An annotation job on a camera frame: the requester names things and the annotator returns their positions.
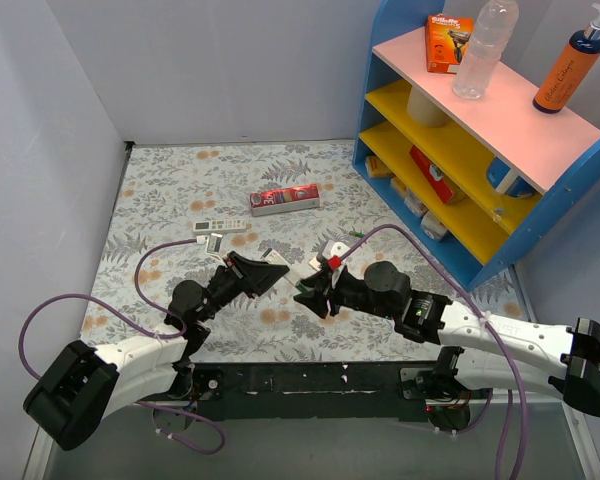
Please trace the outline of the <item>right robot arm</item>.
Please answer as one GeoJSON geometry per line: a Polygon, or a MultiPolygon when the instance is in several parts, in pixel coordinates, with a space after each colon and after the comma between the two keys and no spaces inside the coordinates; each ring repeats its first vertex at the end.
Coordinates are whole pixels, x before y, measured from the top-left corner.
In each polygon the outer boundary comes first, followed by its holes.
{"type": "Polygon", "coordinates": [[[388,262],[371,264],[362,278],[347,267],[324,267],[302,280],[297,303],[320,318],[341,308],[390,319],[416,343],[438,345],[451,362],[432,373],[444,397],[463,390],[523,386],[600,418],[600,323],[545,325],[474,313],[444,295],[414,290],[407,274],[388,262]]]}

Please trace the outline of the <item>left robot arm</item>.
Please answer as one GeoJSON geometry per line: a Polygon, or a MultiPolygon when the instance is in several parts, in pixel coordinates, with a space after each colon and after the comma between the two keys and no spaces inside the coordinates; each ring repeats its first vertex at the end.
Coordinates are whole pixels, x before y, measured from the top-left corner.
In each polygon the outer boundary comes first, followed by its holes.
{"type": "Polygon", "coordinates": [[[84,443],[110,414],[155,394],[185,398],[190,356],[209,335],[204,322],[240,295],[261,296],[288,274],[285,264],[230,252],[205,286],[176,286],[165,321],[117,343],[64,347],[25,397],[23,409],[63,450],[84,443]]]}

